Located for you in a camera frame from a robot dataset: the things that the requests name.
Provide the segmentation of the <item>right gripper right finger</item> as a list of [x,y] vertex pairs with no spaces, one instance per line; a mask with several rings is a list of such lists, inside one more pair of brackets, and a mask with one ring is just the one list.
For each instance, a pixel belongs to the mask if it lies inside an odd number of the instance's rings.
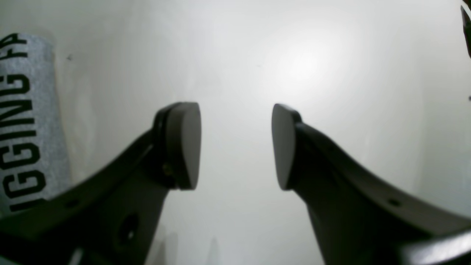
[[470,218],[378,178],[284,104],[272,140],[278,184],[304,201],[326,265],[470,264]]

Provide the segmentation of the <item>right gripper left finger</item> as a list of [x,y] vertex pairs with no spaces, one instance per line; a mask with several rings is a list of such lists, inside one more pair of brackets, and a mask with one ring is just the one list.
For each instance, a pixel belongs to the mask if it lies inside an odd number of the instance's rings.
[[113,162],[68,192],[1,220],[1,257],[21,265],[142,265],[168,193],[197,187],[199,104],[158,111]]

